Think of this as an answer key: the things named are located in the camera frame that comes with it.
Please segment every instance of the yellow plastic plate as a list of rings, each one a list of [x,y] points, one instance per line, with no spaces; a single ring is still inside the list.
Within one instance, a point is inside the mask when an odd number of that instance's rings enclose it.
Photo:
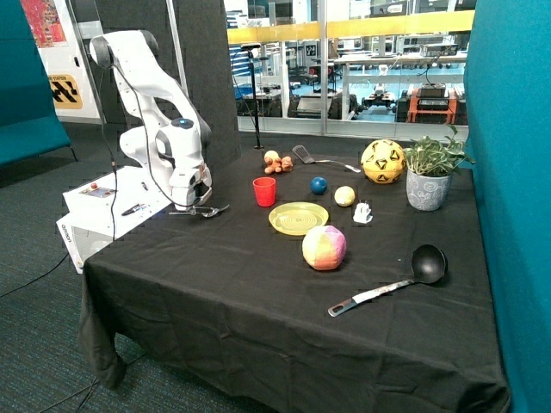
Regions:
[[[306,235],[314,226],[325,225],[329,213],[311,202],[289,202],[269,213],[269,222],[287,235]]]

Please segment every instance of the glass window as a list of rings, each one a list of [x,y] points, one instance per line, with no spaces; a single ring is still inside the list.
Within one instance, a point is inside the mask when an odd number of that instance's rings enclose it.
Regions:
[[[408,139],[454,124],[466,138],[475,3],[226,0],[239,129]]]

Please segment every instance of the red cup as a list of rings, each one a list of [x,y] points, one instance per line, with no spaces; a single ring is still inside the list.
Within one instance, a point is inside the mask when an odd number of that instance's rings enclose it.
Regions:
[[[276,203],[276,180],[269,176],[257,178],[252,182],[257,203],[261,207],[271,207]]]

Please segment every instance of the white box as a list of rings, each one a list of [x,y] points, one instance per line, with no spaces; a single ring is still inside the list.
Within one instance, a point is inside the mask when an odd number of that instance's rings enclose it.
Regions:
[[[170,204],[147,178],[146,170],[126,166],[116,180],[111,173],[63,193],[69,213],[57,225],[79,274],[86,259]],[[142,204],[144,209],[122,215]]]

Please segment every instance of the spatula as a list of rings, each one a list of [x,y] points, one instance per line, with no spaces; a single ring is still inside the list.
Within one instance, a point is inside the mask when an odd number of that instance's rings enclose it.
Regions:
[[[299,159],[303,162],[303,163],[338,163],[339,165],[343,165],[345,168],[348,168],[349,170],[353,170],[354,172],[356,172],[357,174],[359,174],[360,172],[362,172],[361,170],[359,170],[358,168],[354,168],[353,166],[351,165],[347,165],[346,163],[342,163],[342,162],[339,162],[339,161],[333,161],[333,160],[330,160],[330,159],[323,159],[321,161],[316,161],[314,160],[314,158],[312,157],[312,155],[310,155],[310,153],[308,153],[308,150],[303,146],[303,145],[297,145],[293,148],[293,152],[294,154],[299,157]]]

